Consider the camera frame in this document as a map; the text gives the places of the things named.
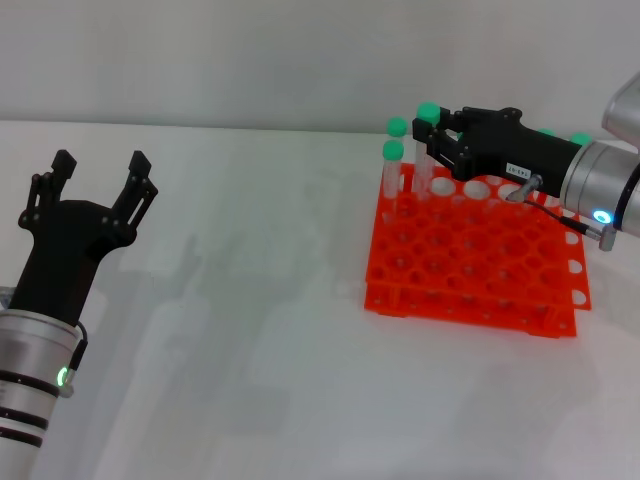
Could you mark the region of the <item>orange test tube rack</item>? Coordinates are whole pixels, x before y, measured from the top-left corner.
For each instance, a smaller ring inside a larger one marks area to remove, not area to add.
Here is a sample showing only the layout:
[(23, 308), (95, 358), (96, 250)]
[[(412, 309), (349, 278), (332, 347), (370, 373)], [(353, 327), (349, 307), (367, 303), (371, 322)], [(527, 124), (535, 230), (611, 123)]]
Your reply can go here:
[(557, 222), (562, 210), (544, 195), (506, 201), (515, 185), (484, 176), (465, 185), (435, 170), (431, 198), (412, 192), (403, 164), (395, 215), (378, 198), (366, 269), (364, 307), (419, 317), (576, 335), (575, 314), (591, 307), (582, 237)]

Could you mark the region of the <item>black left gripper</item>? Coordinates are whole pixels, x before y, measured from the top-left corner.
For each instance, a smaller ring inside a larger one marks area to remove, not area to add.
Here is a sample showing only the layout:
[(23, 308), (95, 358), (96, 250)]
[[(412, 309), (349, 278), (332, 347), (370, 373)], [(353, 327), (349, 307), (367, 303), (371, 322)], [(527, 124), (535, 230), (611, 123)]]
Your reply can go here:
[(137, 227), (158, 194), (151, 163), (133, 152), (123, 190), (111, 208), (89, 201), (60, 201), (77, 161), (58, 150), (51, 170), (34, 174), (18, 225), (33, 247), (10, 302), (14, 310), (78, 323), (103, 258), (136, 239)]

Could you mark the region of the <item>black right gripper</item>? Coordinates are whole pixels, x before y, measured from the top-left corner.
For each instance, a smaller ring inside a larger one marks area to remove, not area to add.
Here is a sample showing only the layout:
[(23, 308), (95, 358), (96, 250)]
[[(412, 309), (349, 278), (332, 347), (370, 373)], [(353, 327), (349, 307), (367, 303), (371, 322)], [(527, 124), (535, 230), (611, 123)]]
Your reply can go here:
[[(454, 179), (499, 176), (520, 185), (531, 176), (542, 178), (540, 191), (558, 197), (580, 145), (551, 137), (521, 123), (515, 108), (486, 110), (440, 108), (436, 126), (425, 123), (429, 155), (451, 170)], [(462, 134), (460, 140), (449, 132)]]

